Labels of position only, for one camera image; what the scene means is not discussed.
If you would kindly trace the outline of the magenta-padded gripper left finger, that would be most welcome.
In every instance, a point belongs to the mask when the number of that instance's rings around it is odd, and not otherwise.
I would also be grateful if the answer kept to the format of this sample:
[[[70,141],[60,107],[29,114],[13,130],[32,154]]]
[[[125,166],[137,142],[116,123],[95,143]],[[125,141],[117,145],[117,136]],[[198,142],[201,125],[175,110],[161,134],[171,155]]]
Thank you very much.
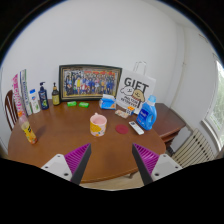
[[[87,143],[66,155],[56,154],[42,169],[79,185],[91,155],[91,144]]]

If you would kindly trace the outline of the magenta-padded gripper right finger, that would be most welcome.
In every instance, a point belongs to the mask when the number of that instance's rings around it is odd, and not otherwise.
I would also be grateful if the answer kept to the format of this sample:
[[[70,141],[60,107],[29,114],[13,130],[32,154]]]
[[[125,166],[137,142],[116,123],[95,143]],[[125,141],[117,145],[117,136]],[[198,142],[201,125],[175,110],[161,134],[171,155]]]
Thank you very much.
[[[150,184],[182,169],[169,155],[158,155],[136,143],[132,144],[132,154],[144,185]]]

